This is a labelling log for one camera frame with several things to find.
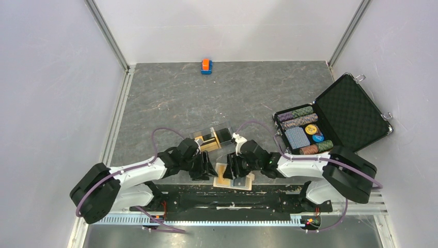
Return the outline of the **beige leather card holder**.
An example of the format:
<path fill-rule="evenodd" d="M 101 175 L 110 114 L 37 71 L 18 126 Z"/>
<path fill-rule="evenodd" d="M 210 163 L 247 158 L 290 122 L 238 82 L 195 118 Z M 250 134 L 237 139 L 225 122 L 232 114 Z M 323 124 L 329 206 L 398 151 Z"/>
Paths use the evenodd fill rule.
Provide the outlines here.
<path fill-rule="evenodd" d="M 252 189 L 253 181 L 255 179 L 253 173 L 249 173 L 244 178 L 227 179 L 224 177 L 225 169 L 225 163 L 216 163 L 215 170 L 218 176 L 213 180 L 213 187 L 243 191 L 250 191 Z"/>

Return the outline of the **black and yellow credit cards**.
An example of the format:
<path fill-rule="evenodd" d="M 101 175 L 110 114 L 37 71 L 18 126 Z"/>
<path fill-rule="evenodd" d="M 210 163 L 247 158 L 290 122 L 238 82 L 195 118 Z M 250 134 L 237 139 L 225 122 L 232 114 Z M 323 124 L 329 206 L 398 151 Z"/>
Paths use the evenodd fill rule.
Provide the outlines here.
<path fill-rule="evenodd" d="M 231 132 L 228 128 L 209 128 L 193 133 L 193 139 L 200 145 L 201 151 L 215 151 L 231 144 Z"/>

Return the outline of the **gold VIP credit card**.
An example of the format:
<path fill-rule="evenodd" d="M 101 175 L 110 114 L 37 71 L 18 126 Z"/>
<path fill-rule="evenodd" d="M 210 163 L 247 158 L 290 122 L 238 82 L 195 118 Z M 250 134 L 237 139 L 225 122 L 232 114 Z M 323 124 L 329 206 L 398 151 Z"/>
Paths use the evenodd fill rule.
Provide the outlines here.
<path fill-rule="evenodd" d="M 229 184 L 229 180 L 223 178 L 223 172 L 225 170 L 225 167 L 226 165 L 219 165 L 217 167 L 217 173 L 218 173 L 217 185 L 227 186 Z"/>

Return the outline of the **clear acrylic card box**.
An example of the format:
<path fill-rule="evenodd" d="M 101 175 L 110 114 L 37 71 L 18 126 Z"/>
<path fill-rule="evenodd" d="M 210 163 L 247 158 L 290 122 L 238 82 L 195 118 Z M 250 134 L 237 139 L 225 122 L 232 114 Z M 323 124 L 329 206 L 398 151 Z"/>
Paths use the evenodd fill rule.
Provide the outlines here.
<path fill-rule="evenodd" d="M 230 121 L 226 121 L 192 132 L 190 138 L 201 140 L 201 151 L 207 151 L 210 159 L 215 160 L 234 151 L 234 144 L 231 141 L 233 133 Z"/>

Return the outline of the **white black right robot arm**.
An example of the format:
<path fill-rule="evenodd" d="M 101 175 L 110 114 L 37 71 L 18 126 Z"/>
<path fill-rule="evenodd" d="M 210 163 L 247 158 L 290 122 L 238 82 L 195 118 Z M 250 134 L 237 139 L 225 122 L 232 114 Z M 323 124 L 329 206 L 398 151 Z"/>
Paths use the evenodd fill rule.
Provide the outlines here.
<path fill-rule="evenodd" d="M 271 179 L 310 178 L 298 197 L 305 211 L 338 198 L 366 204 L 371 191 L 381 187 L 375 179 L 377 167 L 343 146 L 319 154 L 293 155 L 268 152 L 254 140 L 240 137 L 234 143 L 236 150 L 227 156 L 224 178 L 243 178 L 253 171 Z"/>

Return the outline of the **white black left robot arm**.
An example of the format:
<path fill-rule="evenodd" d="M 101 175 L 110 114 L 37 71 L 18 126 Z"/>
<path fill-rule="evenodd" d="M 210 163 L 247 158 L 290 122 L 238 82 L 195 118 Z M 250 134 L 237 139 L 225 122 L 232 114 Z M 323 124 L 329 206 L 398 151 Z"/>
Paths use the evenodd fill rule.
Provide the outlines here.
<path fill-rule="evenodd" d="M 108 167 L 97 163 L 73 187 L 69 196 L 76 205 L 76 215 L 87 224 L 94 224 L 111 211 L 131 207 L 157 210 L 162 196 L 152 186 L 161 180 L 186 171 L 192 180 L 216 177 L 208 152 L 197 140 L 185 138 L 176 147 L 156 153 L 137 163 Z"/>

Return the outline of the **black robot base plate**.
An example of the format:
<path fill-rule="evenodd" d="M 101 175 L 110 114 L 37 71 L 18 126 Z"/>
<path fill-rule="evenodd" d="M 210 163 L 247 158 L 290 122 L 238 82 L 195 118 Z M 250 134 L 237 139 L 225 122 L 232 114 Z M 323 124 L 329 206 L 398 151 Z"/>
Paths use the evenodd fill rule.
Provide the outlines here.
<path fill-rule="evenodd" d="M 252 190 L 202 184 L 158 184 L 148 213 L 163 212 L 167 221 L 287 221 L 291 214 L 330 213 L 332 203 L 315 205 L 304 198 L 302 185 L 254 185 Z"/>

